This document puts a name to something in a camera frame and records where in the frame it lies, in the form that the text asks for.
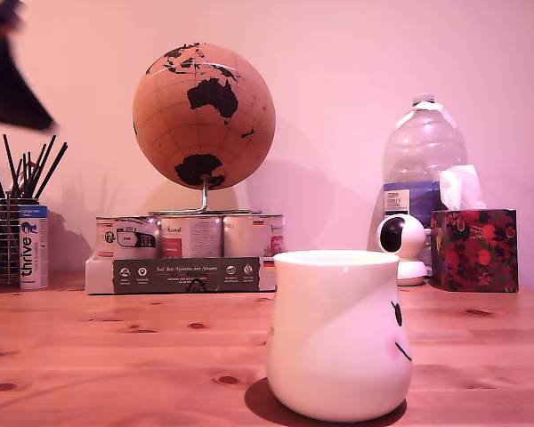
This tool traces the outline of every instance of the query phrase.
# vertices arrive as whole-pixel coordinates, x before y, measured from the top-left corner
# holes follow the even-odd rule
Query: thrive can
[[[223,256],[273,256],[284,251],[283,215],[242,214],[223,218]]]
[[[160,217],[163,258],[218,258],[222,256],[222,217],[170,215]]]
[[[158,220],[151,216],[97,217],[95,258],[157,258]]]
[[[20,288],[47,287],[47,207],[20,206]]]

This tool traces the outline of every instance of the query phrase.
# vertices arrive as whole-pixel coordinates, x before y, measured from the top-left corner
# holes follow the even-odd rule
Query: globe stand
[[[209,176],[202,176],[204,185],[202,187],[202,206],[193,209],[173,209],[163,211],[150,211],[149,215],[198,215],[198,214],[261,214],[263,211],[252,210],[225,210],[225,211],[208,211],[207,210],[207,193],[209,191]]]

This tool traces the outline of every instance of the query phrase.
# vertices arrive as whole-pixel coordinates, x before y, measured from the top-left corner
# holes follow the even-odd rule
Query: security camera
[[[400,257],[398,285],[414,286],[423,283],[427,275],[419,254],[425,247],[425,230],[411,215],[397,213],[388,216],[377,228],[376,240],[380,250]]]

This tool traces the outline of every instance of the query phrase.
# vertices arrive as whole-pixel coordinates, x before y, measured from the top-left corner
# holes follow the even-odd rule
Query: white wall
[[[42,198],[60,215],[54,268],[83,268],[95,215],[198,204],[145,160],[131,108],[152,61],[200,41],[254,64],[278,120],[262,167],[213,208],[283,212],[290,249],[365,248],[385,141],[412,95],[433,92],[488,207],[518,210],[521,286],[534,286],[534,0],[25,3],[18,62],[69,143]],[[0,144],[4,130],[17,153],[48,140],[0,125]]]

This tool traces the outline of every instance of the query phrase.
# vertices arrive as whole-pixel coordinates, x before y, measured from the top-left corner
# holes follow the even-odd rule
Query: cork globe
[[[166,178],[201,189],[245,180],[275,134],[267,84],[242,57],[211,44],[173,49],[147,69],[133,102],[133,128],[146,158]]]

